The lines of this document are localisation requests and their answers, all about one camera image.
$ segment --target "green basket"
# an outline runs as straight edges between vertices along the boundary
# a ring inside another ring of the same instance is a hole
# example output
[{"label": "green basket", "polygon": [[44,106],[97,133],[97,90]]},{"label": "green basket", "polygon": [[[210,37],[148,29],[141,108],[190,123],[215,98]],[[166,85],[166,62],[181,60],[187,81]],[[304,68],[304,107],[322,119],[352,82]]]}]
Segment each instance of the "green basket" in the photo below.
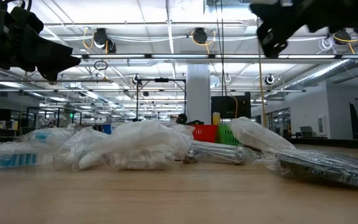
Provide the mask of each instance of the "green basket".
[{"label": "green basket", "polygon": [[233,132],[230,130],[229,126],[227,125],[218,126],[218,138],[216,142],[220,144],[228,144],[232,146],[236,146],[240,144],[240,142],[233,136]]}]

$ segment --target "red crate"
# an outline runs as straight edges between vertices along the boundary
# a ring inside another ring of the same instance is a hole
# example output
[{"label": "red crate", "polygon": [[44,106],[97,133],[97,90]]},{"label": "red crate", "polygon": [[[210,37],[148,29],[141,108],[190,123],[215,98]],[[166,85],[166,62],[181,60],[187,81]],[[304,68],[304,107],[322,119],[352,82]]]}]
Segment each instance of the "red crate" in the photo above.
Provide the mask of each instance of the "red crate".
[{"label": "red crate", "polygon": [[217,125],[192,125],[196,129],[193,131],[194,140],[215,142]]}]

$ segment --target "packaging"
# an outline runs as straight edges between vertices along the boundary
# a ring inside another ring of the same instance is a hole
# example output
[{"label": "packaging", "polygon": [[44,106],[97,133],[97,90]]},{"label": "packaging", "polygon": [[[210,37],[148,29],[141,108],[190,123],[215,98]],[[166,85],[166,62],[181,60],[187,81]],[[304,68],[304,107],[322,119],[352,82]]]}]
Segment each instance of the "packaging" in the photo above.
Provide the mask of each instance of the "packaging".
[{"label": "packaging", "polygon": [[52,154],[76,133],[69,128],[46,128],[0,143],[0,168],[47,165]]},{"label": "packaging", "polygon": [[94,145],[109,135],[92,127],[82,129],[68,139],[53,155],[53,167],[57,170],[80,170],[101,163],[101,157],[89,154]]},{"label": "packaging", "polygon": [[358,159],[333,153],[269,149],[257,162],[276,173],[301,180],[330,180],[358,187]]},{"label": "packaging", "polygon": [[191,145],[191,151],[186,156],[184,162],[194,163],[203,159],[204,156],[222,159],[235,165],[244,165],[246,161],[254,158],[252,150],[244,146],[230,146],[194,140]]},{"label": "packaging", "polygon": [[27,142],[0,143],[0,169],[36,166],[43,163],[43,154]]},{"label": "packaging", "polygon": [[174,126],[175,129],[169,128],[160,121],[120,125],[110,137],[95,145],[92,155],[102,155],[108,166],[118,170],[167,169],[179,166],[189,151],[193,135],[186,127]]},{"label": "packaging", "polygon": [[232,120],[229,127],[239,142],[254,149],[296,149],[278,134],[246,117]]}]

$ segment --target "white pillar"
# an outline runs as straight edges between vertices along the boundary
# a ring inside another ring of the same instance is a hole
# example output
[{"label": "white pillar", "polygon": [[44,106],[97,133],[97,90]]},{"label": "white pillar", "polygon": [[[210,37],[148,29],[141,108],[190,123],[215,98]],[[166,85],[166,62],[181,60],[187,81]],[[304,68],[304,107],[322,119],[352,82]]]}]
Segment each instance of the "white pillar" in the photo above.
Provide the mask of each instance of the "white pillar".
[{"label": "white pillar", "polygon": [[187,65],[187,118],[211,124],[211,90],[208,65]]}]

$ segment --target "table surface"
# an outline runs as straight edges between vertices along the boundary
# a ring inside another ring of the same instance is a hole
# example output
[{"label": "table surface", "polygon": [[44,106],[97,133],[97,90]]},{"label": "table surface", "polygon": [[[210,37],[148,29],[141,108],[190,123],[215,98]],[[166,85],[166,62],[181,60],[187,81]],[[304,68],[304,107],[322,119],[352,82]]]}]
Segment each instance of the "table surface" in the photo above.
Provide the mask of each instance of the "table surface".
[{"label": "table surface", "polygon": [[[358,157],[358,149],[297,146]],[[358,223],[358,188],[285,179],[263,165],[0,170],[0,223]]]}]

